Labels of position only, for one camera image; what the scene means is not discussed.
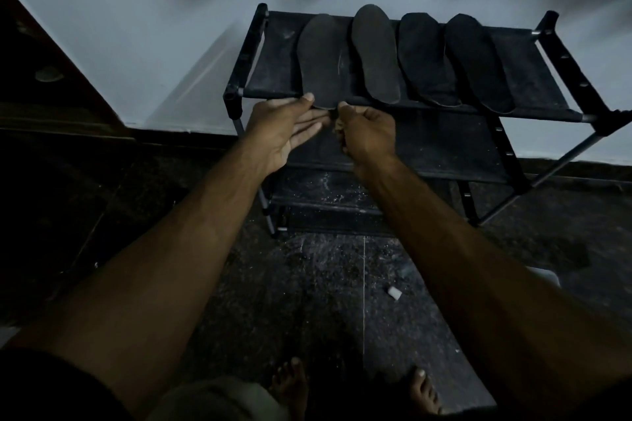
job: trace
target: white wall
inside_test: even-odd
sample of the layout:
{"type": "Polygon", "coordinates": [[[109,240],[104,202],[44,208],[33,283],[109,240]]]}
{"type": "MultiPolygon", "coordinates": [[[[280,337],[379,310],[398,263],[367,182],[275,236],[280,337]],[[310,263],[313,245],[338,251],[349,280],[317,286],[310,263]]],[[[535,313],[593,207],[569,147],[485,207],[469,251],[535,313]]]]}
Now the white wall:
{"type": "MultiPolygon", "coordinates": [[[[259,2],[272,10],[353,15],[365,3],[391,18],[534,27],[546,10],[611,108],[632,101],[632,0],[21,0],[130,127],[233,134],[221,94],[259,2]]],[[[505,119],[520,156],[557,157],[590,132],[571,123],[505,119]]],[[[632,127],[584,155],[632,164],[632,127]]]]}

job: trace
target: forearm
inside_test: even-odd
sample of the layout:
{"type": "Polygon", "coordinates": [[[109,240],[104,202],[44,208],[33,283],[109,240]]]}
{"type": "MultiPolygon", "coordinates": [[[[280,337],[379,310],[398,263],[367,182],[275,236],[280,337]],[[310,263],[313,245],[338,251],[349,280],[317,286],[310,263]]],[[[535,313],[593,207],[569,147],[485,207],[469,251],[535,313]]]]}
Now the forearm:
{"type": "Polygon", "coordinates": [[[63,357],[138,412],[178,363],[217,283],[265,175],[256,154],[239,142],[167,217],[12,346],[63,357]]]}
{"type": "Polygon", "coordinates": [[[565,415],[632,375],[627,333],[505,255],[400,161],[376,162],[365,184],[500,405],[565,415]]]}

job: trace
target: bare foot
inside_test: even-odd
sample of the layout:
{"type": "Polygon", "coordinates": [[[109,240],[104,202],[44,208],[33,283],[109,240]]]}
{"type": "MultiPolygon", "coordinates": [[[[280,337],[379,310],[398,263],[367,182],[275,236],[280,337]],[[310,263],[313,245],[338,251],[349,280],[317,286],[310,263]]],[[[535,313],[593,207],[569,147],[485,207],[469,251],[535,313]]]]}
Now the bare foot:
{"type": "Polygon", "coordinates": [[[431,380],[423,369],[416,369],[410,384],[410,399],[415,405],[415,414],[444,414],[443,406],[438,400],[438,393],[432,387],[431,380]]]}
{"type": "Polygon", "coordinates": [[[273,376],[270,394],[282,406],[289,409],[292,421],[303,421],[307,409],[307,378],[303,363],[298,358],[292,358],[290,364],[285,363],[273,376]]]}

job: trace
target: floor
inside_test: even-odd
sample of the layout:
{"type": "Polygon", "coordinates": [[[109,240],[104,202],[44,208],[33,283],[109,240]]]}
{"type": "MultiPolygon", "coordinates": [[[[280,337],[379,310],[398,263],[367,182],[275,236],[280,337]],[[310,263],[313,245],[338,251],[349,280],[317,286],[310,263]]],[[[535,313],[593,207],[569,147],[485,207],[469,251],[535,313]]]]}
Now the floor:
{"type": "MultiPolygon", "coordinates": [[[[0,132],[0,147],[5,325],[29,320],[103,265],[221,156],[16,132],[0,132]]],[[[473,186],[479,211],[504,190],[473,186]]],[[[560,178],[519,200],[485,233],[525,264],[555,270],[564,289],[632,328],[631,194],[629,183],[560,178]]],[[[293,355],[308,367],[313,417],[334,407],[357,414],[358,406],[392,417],[402,378],[415,365],[429,372],[450,410],[494,403],[397,240],[273,240],[255,207],[173,384],[234,374],[267,386],[293,355]],[[403,292],[399,301],[389,286],[403,292]]]]}

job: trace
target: insole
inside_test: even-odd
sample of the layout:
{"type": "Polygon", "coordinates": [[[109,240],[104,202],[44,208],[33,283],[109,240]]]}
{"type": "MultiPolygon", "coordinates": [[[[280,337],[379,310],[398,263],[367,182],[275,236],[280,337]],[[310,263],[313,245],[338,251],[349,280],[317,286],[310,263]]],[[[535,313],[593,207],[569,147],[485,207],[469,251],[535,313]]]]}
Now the insole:
{"type": "Polygon", "coordinates": [[[314,94],[316,108],[331,110],[342,100],[338,67],[343,42],[335,19],[326,13],[313,17],[298,38],[303,93],[314,94]]]}
{"type": "Polygon", "coordinates": [[[443,28],[427,13],[407,13],[398,30],[399,63],[420,97],[436,105],[461,105],[447,79],[443,28]]]}
{"type": "Polygon", "coordinates": [[[399,102],[399,66],[395,32],[376,5],[365,5],[353,18],[352,42],[362,62],[368,94],[383,103],[399,102]]]}
{"type": "Polygon", "coordinates": [[[495,113],[511,113],[516,104],[494,42],[478,20],[460,13],[446,24],[446,54],[459,85],[495,113]]]}

